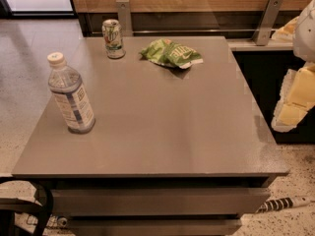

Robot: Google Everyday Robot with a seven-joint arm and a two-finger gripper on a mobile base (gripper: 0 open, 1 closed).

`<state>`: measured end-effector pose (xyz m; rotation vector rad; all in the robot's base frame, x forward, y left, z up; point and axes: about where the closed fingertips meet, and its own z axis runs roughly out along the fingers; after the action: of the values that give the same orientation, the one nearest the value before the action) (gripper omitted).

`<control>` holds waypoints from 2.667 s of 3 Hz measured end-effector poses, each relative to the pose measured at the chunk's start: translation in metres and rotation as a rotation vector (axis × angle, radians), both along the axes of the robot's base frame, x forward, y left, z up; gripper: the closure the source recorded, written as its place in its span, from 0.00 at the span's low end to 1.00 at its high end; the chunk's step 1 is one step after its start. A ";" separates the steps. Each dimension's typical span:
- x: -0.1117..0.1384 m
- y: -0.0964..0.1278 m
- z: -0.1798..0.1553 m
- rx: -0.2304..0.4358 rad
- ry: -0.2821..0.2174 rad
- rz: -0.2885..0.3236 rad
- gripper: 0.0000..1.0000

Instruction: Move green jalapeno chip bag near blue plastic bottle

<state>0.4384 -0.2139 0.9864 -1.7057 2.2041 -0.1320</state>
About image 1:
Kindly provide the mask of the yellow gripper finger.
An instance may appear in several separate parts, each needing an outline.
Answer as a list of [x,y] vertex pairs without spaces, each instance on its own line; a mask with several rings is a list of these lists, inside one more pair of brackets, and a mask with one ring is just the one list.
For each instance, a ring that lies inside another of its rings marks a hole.
[[315,64],[306,62],[298,71],[291,69],[283,77],[272,128],[281,133],[296,128],[315,106]]
[[272,40],[281,40],[287,42],[292,41],[297,20],[298,18],[295,17],[288,23],[286,23],[283,27],[277,29],[272,35]]

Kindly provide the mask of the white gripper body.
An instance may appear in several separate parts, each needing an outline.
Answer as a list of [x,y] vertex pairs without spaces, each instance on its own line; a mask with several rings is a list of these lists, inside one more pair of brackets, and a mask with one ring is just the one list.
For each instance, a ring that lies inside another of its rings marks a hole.
[[306,62],[315,62],[315,0],[300,13],[293,34],[293,53]]

